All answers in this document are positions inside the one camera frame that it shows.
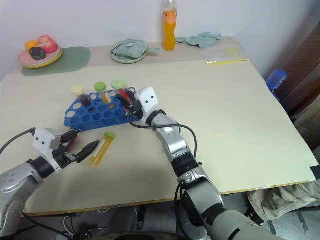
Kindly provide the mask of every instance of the test tube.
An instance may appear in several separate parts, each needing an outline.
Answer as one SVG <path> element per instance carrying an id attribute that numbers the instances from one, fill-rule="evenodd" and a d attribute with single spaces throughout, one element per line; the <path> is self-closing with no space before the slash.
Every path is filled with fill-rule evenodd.
<path id="1" fill-rule="evenodd" d="M 128 82 L 126 80 L 113 80 L 111 82 L 111 87 L 115 90 L 116 94 L 125 98 L 130 104 L 132 104 L 126 92 L 126 89 L 128 89 Z"/>
<path id="2" fill-rule="evenodd" d="M 71 92 L 79 99 L 84 107 L 89 107 L 91 105 L 91 101 L 85 94 L 84 88 L 81 85 L 77 85 L 71 88 Z"/>
<path id="3" fill-rule="evenodd" d="M 99 93 L 102 101 L 105 104 L 111 103 L 111 97 L 107 91 L 107 86 L 104 82 L 100 81 L 94 85 L 94 89 Z"/>
<path id="4" fill-rule="evenodd" d="M 116 136 L 112 132 L 107 131 L 104 134 L 103 140 L 100 141 L 98 147 L 94 150 L 92 157 L 90 159 L 90 167 L 92 169 L 95 168 L 101 162 L 111 142 L 115 138 Z"/>

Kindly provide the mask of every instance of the yellow tube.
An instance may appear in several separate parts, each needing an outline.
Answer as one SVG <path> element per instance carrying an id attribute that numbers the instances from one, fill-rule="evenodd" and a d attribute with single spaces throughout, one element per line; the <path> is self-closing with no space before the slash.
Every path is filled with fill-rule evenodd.
<path id="1" fill-rule="evenodd" d="M 101 162 L 106 151 L 108 150 L 111 142 L 116 138 L 111 132 L 106 132 L 104 134 L 103 140 L 100 142 L 99 146 L 95 149 L 90 159 L 90 167 L 93 169 Z"/>

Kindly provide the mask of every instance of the white tabletop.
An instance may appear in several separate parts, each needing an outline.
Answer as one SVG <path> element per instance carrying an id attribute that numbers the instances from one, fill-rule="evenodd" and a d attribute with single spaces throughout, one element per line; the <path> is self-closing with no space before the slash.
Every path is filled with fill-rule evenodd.
<path id="1" fill-rule="evenodd" d="M 186 54 L 189 48 L 178 45 L 177 51 Z M 162 54 L 169 58 L 174 52 Z M 34 77 L 9 74 L 0 84 L 0 144 L 32 127 L 68 131 L 64 116 L 75 100 L 72 86 L 81 84 L 93 93 L 96 82 L 110 86 L 114 79 L 126 79 L 137 90 L 153 87 L 159 106 L 194 130 L 197 161 L 203 162 L 221 193 L 315 180 L 310 167 L 317 161 L 254 66 L 249 61 L 205 65 L 199 55 L 195 59 L 88 66 Z M 72 151 L 102 139 L 106 131 L 116 139 L 98 168 L 90 169 L 88 158 L 49 176 L 27 202 L 27 213 L 75 212 L 173 198 L 177 177 L 151 130 L 122 124 L 85 131 Z M 193 150 L 192 135 L 186 130 L 182 135 Z M 12 143 L 1 155 L 1 172 L 37 158 L 32 144 L 31 135 Z"/>

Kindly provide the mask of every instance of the wall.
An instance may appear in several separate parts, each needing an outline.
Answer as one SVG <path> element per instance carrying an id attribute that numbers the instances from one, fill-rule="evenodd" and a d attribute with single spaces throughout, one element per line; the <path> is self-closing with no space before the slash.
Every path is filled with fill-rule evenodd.
<path id="1" fill-rule="evenodd" d="M 202 32 L 233 36 L 265 76 L 319 3 L 177 0 L 176 36 Z M 16 63 L 24 43 L 41 34 L 49 34 L 63 47 L 111 45 L 127 37 L 163 39 L 162 0 L 1 0 L 0 4 L 0 80 Z M 320 15 L 309 20 L 309 28 L 319 21 Z"/>

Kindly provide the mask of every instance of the light green cap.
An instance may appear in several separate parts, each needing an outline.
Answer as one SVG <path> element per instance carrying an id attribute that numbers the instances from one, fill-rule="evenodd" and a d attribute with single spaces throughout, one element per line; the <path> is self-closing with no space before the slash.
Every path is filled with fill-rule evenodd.
<path id="1" fill-rule="evenodd" d="M 103 92 L 103 91 L 105 91 L 107 89 L 107 86 L 106 86 L 106 84 L 104 82 L 99 81 L 94 85 L 94 89 L 97 92 Z"/>
<path id="2" fill-rule="evenodd" d="M 115 139 L 116 136 L 112 133 L 112 132 L 109 132 L 109 131 L 106 131 L 105 134 L 104 134 L 106 137 L 110 137 L 112 139 Z"/>
<path id="3" fill-rule="evenodd" d="M 113 80 L 111 82 L 111 87 L 114 90 L 127 89 L 128 88 L 128 82 L 126 80 Z"/>

